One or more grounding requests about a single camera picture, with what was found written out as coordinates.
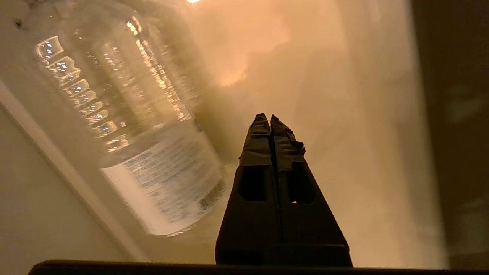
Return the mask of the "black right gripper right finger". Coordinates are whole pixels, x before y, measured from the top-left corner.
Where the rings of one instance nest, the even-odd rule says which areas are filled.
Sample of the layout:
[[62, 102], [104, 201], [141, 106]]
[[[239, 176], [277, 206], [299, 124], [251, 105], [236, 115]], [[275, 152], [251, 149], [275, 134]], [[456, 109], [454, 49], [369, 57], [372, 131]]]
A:
[[270, 129], [281, 234], [274, 255], [288, 265], [353, 266], [347, 240], [304, 157], [304, 144], [274, 115]]

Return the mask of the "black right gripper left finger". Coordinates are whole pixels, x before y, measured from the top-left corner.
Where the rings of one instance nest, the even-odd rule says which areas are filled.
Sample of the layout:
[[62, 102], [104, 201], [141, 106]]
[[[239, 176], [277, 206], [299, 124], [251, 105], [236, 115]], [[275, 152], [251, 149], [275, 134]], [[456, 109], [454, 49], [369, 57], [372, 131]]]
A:
[[277, 164], [268, 119], [252, 121], [215, 242], [217, 265], [278, 266], [283, 241]]

